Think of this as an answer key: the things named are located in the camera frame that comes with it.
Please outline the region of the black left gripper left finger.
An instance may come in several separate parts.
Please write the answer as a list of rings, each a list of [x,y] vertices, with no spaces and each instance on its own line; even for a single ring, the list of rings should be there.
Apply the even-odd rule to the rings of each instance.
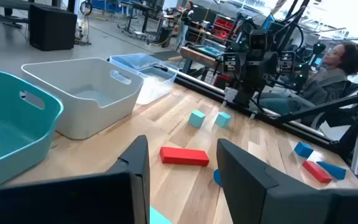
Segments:
[[[0,223],[149,223],[147,137],[106,171],[0,189]]]

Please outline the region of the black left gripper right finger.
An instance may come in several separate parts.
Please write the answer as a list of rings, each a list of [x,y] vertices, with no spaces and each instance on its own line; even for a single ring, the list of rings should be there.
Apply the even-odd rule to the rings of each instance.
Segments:
[[[233,223],[358,223],[358,189],[315,189],[227,139],[216,159]]]

